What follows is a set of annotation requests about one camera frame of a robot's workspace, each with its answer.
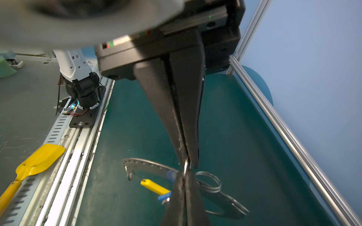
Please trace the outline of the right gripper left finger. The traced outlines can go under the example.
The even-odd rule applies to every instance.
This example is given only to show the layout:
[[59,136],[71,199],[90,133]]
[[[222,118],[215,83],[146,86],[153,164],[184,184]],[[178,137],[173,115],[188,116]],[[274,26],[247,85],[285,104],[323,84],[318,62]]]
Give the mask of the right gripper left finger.
[[185,218],[185,186],[182,172],[178,172],[171,199],[167,204],[161,226],[183,226]]

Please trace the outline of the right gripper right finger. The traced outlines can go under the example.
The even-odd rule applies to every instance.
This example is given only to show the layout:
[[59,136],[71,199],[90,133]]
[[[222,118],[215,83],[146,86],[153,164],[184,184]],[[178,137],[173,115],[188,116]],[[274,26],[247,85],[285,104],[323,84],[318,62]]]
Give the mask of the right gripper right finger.
[[187,226],[211,226],[207,216],[202,196],[192,170],[185,173],[185,201],[186,201],[186,225]]

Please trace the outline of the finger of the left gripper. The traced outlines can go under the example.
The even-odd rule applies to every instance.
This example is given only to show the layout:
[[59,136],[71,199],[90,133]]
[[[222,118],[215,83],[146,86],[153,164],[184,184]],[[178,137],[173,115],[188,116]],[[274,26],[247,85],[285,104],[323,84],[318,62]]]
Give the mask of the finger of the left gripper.
[[155,58],[136,63],[133,73],[167,129],[180,165],[183,166],[187,160],[187,151],[164,62]]

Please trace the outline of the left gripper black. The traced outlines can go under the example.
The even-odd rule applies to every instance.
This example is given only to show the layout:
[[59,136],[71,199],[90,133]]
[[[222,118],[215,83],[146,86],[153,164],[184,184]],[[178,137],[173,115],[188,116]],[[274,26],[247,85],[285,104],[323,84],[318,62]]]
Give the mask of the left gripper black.
[[[219,72],[227,66],[229,55],[241,39],[239,25],[245,10],[244,1],[185,1],[183,12],[159,27],[94,47],[99,73],[112,80],[135,80],[136,63],[173,52],[170,63],[182,136],[195,169],[199,167],[199,115],[205,66],[207,73]],[[203,46],[192,46],[194,33]]]

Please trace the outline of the silver key blue tag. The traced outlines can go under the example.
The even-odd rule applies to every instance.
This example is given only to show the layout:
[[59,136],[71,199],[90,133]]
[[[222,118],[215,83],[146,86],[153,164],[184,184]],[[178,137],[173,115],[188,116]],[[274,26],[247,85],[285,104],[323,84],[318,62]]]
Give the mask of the silver key blue tag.
[[164,189],[168,190],[167,193],[164,193],[164,194],[158,196],[158,198],[157,198],[158,202],[164,204],[164,203],[170,201],[171,195],[172,195],[173,184],[175,182],[176,175],[177,174],[175,172],[168,171],[166,173],[165,177],[160,177],[159,179],[157,179],[157,184],[160,185],[161,187],[163,187]]

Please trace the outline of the grey keyring yellow handle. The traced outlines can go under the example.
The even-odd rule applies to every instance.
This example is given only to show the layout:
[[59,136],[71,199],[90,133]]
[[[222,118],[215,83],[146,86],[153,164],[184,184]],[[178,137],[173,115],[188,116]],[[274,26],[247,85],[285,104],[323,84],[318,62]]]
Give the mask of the grey keyring yellow handle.
[[185,163],[178,171],[166,165],[138,158],[122,160],[128,180],[132,180],[136,171],[144,171],[163,177],[173,182],[173,189],[168,190],[149,179],[141,179],[141,185],[159,195],[158,199],[166,204],[163,224],[168,225],[210,225],[203,198],[217,205],[222,211],[214,215],[223,218],[240,219],[247,210],[238,201],[221,191],[221,181],[215,175],[199,171],[194,173]]

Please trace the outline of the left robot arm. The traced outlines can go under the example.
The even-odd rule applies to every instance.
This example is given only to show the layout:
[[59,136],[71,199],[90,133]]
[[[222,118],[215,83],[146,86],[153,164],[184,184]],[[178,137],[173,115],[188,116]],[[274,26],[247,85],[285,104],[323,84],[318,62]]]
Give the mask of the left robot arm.
[[95,48],[95,73],[80,50],[56,50],[68,94],[84,109],[99,102],[100,76],[138,80],[165,125],[181,163],[199,167],[199,114],[204,78],[229,66],[241,35],[244,1],[131,1],[123,21],[150,22],[171,13],[159,26],[129,41]]

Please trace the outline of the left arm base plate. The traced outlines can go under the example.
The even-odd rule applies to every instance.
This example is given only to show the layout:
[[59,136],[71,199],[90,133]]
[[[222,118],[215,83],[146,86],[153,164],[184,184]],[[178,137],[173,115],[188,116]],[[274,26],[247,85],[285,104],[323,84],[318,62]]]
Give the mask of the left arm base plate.
[[59,101],[56,107],[57,113],[72,117],[69,124],[71,128],[91,128],[96,121],[105,91],[106,87],[103,85],[96,91],[99,102],[94,108],[83,109],[74,98],[69,96]]

